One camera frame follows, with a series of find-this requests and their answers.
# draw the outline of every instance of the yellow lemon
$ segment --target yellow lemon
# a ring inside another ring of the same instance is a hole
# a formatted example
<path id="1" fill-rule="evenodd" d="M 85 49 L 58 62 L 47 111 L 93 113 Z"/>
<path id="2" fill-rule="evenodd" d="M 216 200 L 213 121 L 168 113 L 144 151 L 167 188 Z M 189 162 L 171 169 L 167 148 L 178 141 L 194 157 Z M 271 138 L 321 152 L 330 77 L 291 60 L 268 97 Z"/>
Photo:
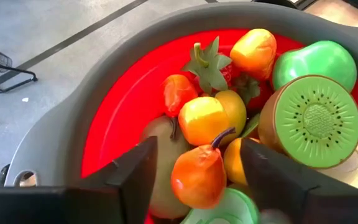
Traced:
<path id="1" fill-rule="evenodd" d="M 229 118 L 230 127 L 236 128 L 235 134 L 230 134 L 222 140 L 221 145 L 225 145 L 238 137 L 244 129 L 247 120 L 246 105 L 241 97 L 232 90 L 220 91 L 216 94 L 215 98 L 222 104 Z"/>
<path id="2" fill-rule="evenodd" d="M 231 127 L 223 105 L 208 96 L 185 103 L 178 120 L 186 140 L 194 146 L 211 144 L 216 136 Z"/>

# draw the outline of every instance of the green strawberry leaves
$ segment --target green strawberry leaves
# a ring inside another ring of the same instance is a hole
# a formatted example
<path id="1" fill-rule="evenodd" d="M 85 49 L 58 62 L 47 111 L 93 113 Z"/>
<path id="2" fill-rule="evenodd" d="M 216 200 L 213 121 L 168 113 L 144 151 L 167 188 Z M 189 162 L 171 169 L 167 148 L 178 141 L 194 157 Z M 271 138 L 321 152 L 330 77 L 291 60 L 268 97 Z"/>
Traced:
<path id="1" fill-rule="evenodd" d="M 182 68 L 185 72 L 191 72 L 199 77 L 200 88 L 205 93 L 212 93 L 212 88 L 222 91 L 227 90 L 227 82 L 220 69 L 228 66 L 232 60 L 218 53 L 219 36 L 204 50 L 200 43 L 195 43 L 190 50 L 191 60 Z"/>
<path id="2" fill-rule="evenodd" d="M 233 87 L 237 88 L 238 94 L 246 105 L 252 98 L 260 95 L 259 82 L 247 75 L 236 78 Z"/>

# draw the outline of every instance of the brown kiwi skin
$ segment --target brown kiwi skin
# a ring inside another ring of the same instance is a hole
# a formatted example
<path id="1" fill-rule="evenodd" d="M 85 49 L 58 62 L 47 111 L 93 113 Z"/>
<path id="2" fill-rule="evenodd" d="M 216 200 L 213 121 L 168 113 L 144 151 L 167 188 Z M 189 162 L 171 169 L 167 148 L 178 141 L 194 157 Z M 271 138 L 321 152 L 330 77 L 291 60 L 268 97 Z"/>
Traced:
<path id="1" fill-rule="evenodd" d="M 337 83 L 338 85 L 340 85 L 344 90 L 346 90 L 341 84 L 339 84 L 337 81 L 333 80 L 332 78 L 329 77 L 325 77 L 322 75 L 305 75 L 302 77 L 298 77 L 292 81 L 290 81 L 289 83 L 287 83 L 286 85 L 282 86 L 280 89 L 278 89 L 266 102 L 265 106 L 262 108 L 262 111 L 260 112 L 260 119 L 259 119 L 259 125 L 258 125 L 258 133 L 259 133 L 259 139 L 262 142 L 262 144 L 267 145 L 268 147 L 276 150 L 279 153 L 285 154 L 288 157 L 290 157 L 291 159 L 293 159 L 294 161 L 297 161 L 301 164 L 300 161 L 298 161 L 296 158 L 292 157 L 287 150 L 285 150 L 285 148 L 283 147 L 283 144 L 280 141 L 280 138 L 277 135 L 276 132 L 276 127 L 275 127 L 275 116 L 274 114 L 276 113 L 276 108 L 277 108 L 277 102 L 278 99 L 280 98 L 281 94 L 284 92 L 284 90 L 291 85 L 293 82 L 297 81 L 298 79 L 301 78 L 306 78 L 306 77 L 322 77 L 322 78 L 327 78 L 335 83 Z M 330 169 L 332 167 L 336 167 L 340 164 L 342 164 L 343 162 L 345 162 L 349 157 L 352 156 L 352 154 L 354 153 L 355 149 L 357 148 L 357 145 L 355 146 L 355 148 L 352 150 L 352 153 L 350 153 L 345 159 L 343 159 L 340 163 L 330 166 L 330 167 L 312 167 L 309 166 L 310 168 L 314 168 L 314 169 Z"/>

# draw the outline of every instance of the gray tray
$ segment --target gray tray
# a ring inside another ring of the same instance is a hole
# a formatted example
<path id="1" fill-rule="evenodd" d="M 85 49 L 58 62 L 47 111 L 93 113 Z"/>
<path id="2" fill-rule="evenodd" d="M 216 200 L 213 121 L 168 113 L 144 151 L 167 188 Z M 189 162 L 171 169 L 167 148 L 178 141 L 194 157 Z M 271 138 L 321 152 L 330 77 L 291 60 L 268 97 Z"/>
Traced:
<path id="1" fill-rule="evenodd" d="M 5 185 L 18 185 L 19 177 L 26 171 L 36 174 L 37 185 L 77 182 L 81 178 L 86 135 L 99 105 L 114 82 L 147 52 L 202 30 L 259 27 L 304 44 L 318 40 L 338 42 L 350 51 L 358 69 L 358 28 L 335 24 L 295 9 L 256 2 L 206 4 L 178 11 L 113 47 L 66 100 L 34 125 L 16 150 Z M 131 52 L 131 56 L 123 57 L 127 52 Z"/>

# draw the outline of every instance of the floor line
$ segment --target floor line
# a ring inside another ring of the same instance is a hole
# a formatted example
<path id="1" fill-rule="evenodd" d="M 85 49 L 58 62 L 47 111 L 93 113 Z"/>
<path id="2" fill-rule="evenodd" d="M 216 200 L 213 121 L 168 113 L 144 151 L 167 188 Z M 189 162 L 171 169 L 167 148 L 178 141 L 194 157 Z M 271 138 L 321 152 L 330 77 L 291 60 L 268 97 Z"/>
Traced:
<path id="1" fill-rule="evenodd" d="M 48 50 L 42 52 L 41 54 L 38 54 L 37 56 L 33 57 L 32 59 L 24 62 L 23 64 L 19 65 L 17 68 L 21 70 L 28 70 L 29 68 L 33 67 L 34 65 L 37 65 L 41 61 L 49 58 L 50 56 L 54 55 L 55 53 L 65 49 L 66 47 L 70 46 L 71 44 L 74 44 L 75 42 L 81 40 L 82 38 L 86 37 L 88 34 L 96 31 L 97 29 L 101 28 L 102 26 L 105 26 L 106 24 L 110 23 L 111 21 L 117 19 L 118 17 L 124 15 L 125 13 L 133 10 L 137 6 L 140 6 L 141 4 L 147 2 L 148 0 L 135 0 L 131 3 L 127 4 L 126 6 L 123 6 L 122 8 L 114 11 L 110 15 L 106 16 L 105 18 L 99 20 L 98 22 L 95 22 L 94 24 L 91 24 L 87 28 L 79 31 L 78 33 L 72 35 L 71 37 L 63 40 L 59 44 L 49 48 Z M 0 84 L 8 81 L 9 79 L 15 77 L 19 73 L 17 72 L 7 72 L 0 76 Z"/>

